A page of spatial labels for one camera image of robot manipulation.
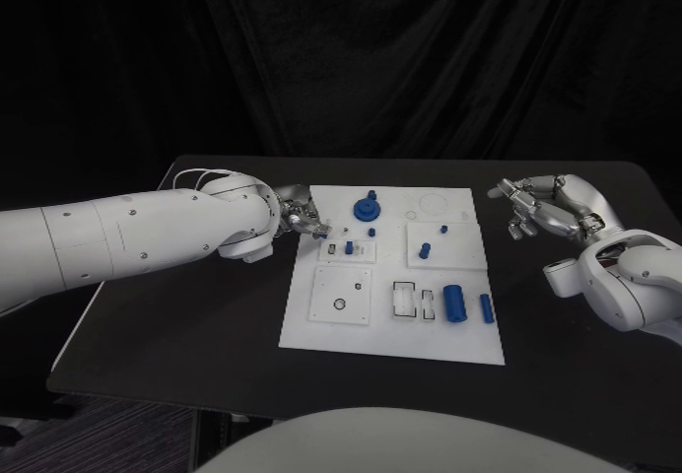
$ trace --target black table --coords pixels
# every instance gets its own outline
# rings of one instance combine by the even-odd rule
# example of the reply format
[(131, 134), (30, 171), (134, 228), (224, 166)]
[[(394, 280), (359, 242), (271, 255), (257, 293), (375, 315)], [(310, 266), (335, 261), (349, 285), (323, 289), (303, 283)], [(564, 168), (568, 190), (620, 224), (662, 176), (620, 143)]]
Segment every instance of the black table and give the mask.
[[(620, 333), (583, 299), (551, 292), (541, 268), (578, 248), (542, 233), (512, 241), (500, 177), (575, 173), (627, 228), (682, 241), (643, 170), (627, 163), (457, 162), (183, 156), (287, 183), (470, 187), (483, 232), (506, 366), (277, 347), (299, 236), (254, 264), (218, 254), (105, 283), (49, 378), (49, 389), (271, 418), (352, 406), (456, 414), (610, 458), (682, 466), (682, 348)], [(180, 180), (189, 186), (196, 176)]]

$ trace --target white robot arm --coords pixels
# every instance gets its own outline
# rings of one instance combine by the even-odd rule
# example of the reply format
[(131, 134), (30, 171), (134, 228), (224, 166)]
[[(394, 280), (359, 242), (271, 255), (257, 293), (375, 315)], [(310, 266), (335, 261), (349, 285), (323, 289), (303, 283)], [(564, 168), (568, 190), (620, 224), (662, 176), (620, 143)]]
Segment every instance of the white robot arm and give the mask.
[(276, 192), (250, 175), (218, 173), (229, 176), (201, 190), (0, 212), (0, 314), (41, 296), (178, 266), (216, 249), (251, 263), (290, 230), (327, 234), (306, 186)]
[(583, 293), (601, 319), (619, 330), (643, 329), (682, 344), (682, 248), (643, 230), (624, 230), (594, 186), (577, 175), (503, 179), (489, 191), (513, 203), (513, 239), (537, 235), (538, 224), (584, 251), (544, 267), (554, 293)]

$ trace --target small blue part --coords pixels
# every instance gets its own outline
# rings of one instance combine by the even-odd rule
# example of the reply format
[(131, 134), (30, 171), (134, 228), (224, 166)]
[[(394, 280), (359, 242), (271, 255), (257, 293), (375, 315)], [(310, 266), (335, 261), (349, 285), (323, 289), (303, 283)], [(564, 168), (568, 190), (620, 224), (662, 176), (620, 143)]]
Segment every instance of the small blue part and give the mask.
[(423, 244), (423, 250), (420, 251), (420, 257), (427, 259), (430, 257), (431, 245), (428, 243)]
[(352, 215), (359, 221), (371, 222), (372, 220), (376, 220), (379, 214), (381, 206), (376, 202), (376, 192), (371, 190), (366, 194), (366, 197), (355, 202), (355, 206), (352, 207)]
[(451, 285), (443, 288), (444, 312), (449, 322), (463, 322), (466, 320), (464, 295), (462, 286)]
[(495, 323), (493, 307), (490, 306), (490, 296), (488, 294), (480, 295), (480, 308), (483, 309), (483, 321)]

